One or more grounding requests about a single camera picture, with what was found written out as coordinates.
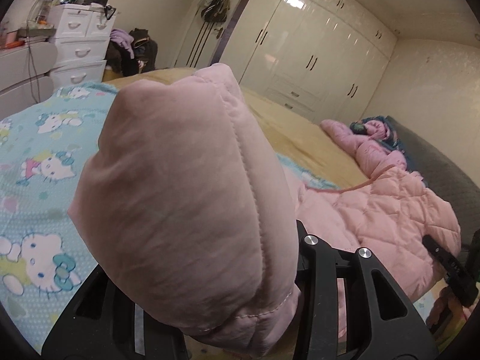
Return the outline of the person's right hand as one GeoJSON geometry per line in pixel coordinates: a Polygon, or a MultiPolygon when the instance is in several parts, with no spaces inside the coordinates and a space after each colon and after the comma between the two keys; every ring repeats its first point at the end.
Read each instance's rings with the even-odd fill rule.
{"type": "Polygon", "coordinates": [[[433,338],[444,341],[463,327],[468,319],[464,307],[450,287],[443,288],[426,319],[433,338]]]}

